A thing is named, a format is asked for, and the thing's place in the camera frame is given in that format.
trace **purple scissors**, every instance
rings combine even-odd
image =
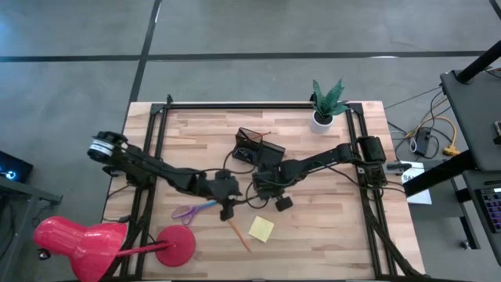
[[[195,215],[209,207],[212,207],[213,205],[217,204],[217,201],[208,201],[205,204],[199,204],[195,206],[181,206],[179,208],[176,208],[172,212],[172,218],[173,219],[181,219],[181,223],[185,226],[188,226],[192,221]]]

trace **white pot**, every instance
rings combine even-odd
[[[313,111],[312,122],[310,123],[310,129],[316,134],[324,134],[329,131],[329,128],[334,124],[334,116],[332,116],[332,121],[330,123],[323,125],[315,119],[316,111]]]

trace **wooden table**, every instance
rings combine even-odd
[[[389,161],[395,159],[382,102],[362,102],[369,135],[379,136]],[[151,103],[132,103],[124,134],[129,142],[142,147]],[[162,158],[175,167],[220,168],[225,155],[235,145],[239,127],[256,132],[272,132],[264,139],[285,147],[284,159],[303,159],[349,143],[344,114],[337,116],[331,130],[316,135],[309,130],[311,110],[169,110]],[[156,136],[153,136],[155,147]],[[228,167],[246,171],[250,167],[230,158]],[[353,165],[337,169],[354,179]],[[236,175],[244,193],[250,175]],[[397,176],[390,180],[400,181]],[[122,187],[124,178],[114,179],[110,192]],[[192,260],[178,268],[161,265],[148,254],[144,279],[228,280],[228,279],[348,279],[373,278],[367,232],[357,186],[329,170],[309,175],[287,188],[294,206],[278,212],[274,201],[255,210],[235,207],[234,223],[241,229],[252,252],[247,252],[227,222],[219,220],[220,207],[200,213],[191,225],[196,237]],[[113,195],[106,204],[104,218],[117,219],[131,211],[134,189]],[[171,213],[183,204],[205,202],[176,192],[163,179],[157,183],[150,232],[154,237],[166,226],[180,224]],[[420,249],[405,195],[384,192],[384,209],[390,235],[412,266],[424,273]],[[275,223],[266,244],[247,234],[256,215]],[[386,271],[382,243],[378,239],[381,263]]]

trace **red desk lamp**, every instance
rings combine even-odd
[[[187,263],[195,252],[195,237],[185,226],[169,226],[158,235],[160,243],[120,251],[127,233],[124,223],[81,226],[61,216],[50,217],[34,231],[40,247],[65,255],[82,282],[99,281],[118,256],[154,251],[157,259],[170,267]]]

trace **gray floor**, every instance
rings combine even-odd
[[[153,0],[4,0],[0,56],[138,55],[152,7]],[[488,0],[164,0],[150,53],[475,51],[498,41],[500,27]],[[138,100],[305,100],[312,79],[327,88],[343,78],[344,99],[389,105],[437,87],[440,73],[473,59],[148,62]],[[35,166],[33,185],[64,195],[54,214],[99,222],[110,179],[85,152],[99,130],[121,130],[137,65],[0,63],[0,150]],[[433,96],[389,109],[388,120],[411,129]],[[446,123],[436,128],[452,135]],[[467,148],[461,135],[457,146]],[[407,146],[398,154],[414,159]],[[457,247],[464,238],[459,220],[414,222],[427,273],[499,280],[501,269],[469,209],[480,230],[478,251]],[[74,278],[65,258],[39,262],[29,240],[22,255],[19,281]]]

